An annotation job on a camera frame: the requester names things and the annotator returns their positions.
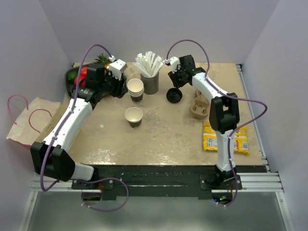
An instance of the pink bag handle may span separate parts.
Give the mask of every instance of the pink bag handle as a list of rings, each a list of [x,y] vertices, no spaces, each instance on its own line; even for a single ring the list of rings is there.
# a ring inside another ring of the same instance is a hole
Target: pink bag handle
[[[27,104],[27,110],[29,110],[29,104],[28,104],[28,100],[25,98],[25,96],[22,96],[22,95],[19,95],[19,94],[15,94],[15,95],[12,95],[12,96],[10,96],[9,97],[9,99],[8,99],[8,103],[7,103],[7,105],[8,105],[8,111],[9,111],[9,113],[10,113],[10,116],[11,116],[11,118],[12,118],[12,121],[15,123],[15,124],[17,124],[16,122],[15,122],[15,119],[13,118],[13,115],[12,115],[12,112],[11,112],[11,109],[10,109],[10,99],[12,98],[12,97],[14,97],[14,96],[20,96],[20,97],[22,97],[22,98],[24,98],[24,100],[26,101],[26,104]]]
[[[41,111],[48,112],[48,113],[49,113],[49,115],[50,115],[50,117],[52,117],[52,115],[51,115],[50,111],[48,111],[48,110],[46,110],[46,109],[42,109],[42,108],[35,109],[33,112],[31,112],[31,114],[30,114],[30,116],[29,116],[29,119],[28,119],[28,121],[29,121],[29,125],[30,125],[30,127],[31,127],[33,130],[37,131],[38,133],[40,133],[40,131],[39,131],[39,130],[37,130],[37,129],[35,129],[35,128],[32,126],[32,124],[31,124],[31,122],[30,122],[30,118],[31,118],[31,116],[33,115],[33,113],[35,113],[36,111],[40,111],[40,110],[41,110]]]

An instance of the beige table surface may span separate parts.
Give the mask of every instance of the beige table surface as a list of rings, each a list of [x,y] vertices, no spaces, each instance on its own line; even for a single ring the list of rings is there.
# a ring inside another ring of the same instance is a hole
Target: beige table surface
[[[206,64],[197,64],[206,69]],[[122,99],[108,96],[97,104],[77,135],[70,156],[84,164],[114,165],[214,165],[217,152],[203,149],[203,121],[190,115],[189,107],[196,89],[189,84],[180,90],[178,104],[166,99],[172,87],[164,66],[159,74],[159,91],[143,96],[134,104],[127,93]],[[140,78],[135,66],[128,63],[128,80]],[[235,64],[213,63],[209,76],[224,90],[244,97]],[[131,128],[124,113],[130,107],[143,111],[142,125]],[[239,102],[240,124],[251,118],[246,102]],[[262,165],[253,125],[248,126],[250,156],[234,154],[237,165]]]

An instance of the gray cylindrical container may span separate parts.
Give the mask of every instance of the gray cylindrical container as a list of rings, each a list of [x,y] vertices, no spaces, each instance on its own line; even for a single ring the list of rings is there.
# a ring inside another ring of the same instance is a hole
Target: gray cylindrical container
[[[159,79],[159,72],[156,76],[152,78],[144,77],[140,74],[140,80],[143,82],[144,86],[144,93],[147,95],[153,95],[158,91],[158,79]]]

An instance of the snack bag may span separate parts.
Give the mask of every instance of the snack bag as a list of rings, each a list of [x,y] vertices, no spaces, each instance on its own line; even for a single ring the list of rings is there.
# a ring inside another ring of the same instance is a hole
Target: snack bag
[[[217,137],[215,131],[211,128],[210,123],[203,122],[203,147],[204,150],[217,151]],[[246,126],[240,128],[234,135],[234,152],[249,155],[248,146],[248,128]]]

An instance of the green fruit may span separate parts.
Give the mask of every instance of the green fruit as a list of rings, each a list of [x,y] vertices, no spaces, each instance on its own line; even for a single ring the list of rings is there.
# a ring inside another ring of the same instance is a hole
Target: green fruit
[[[75,78],[77,77],[77,71],[71,71],[70,73],[68,73],[67,75],[67,80],[71,83],[74,82]]]

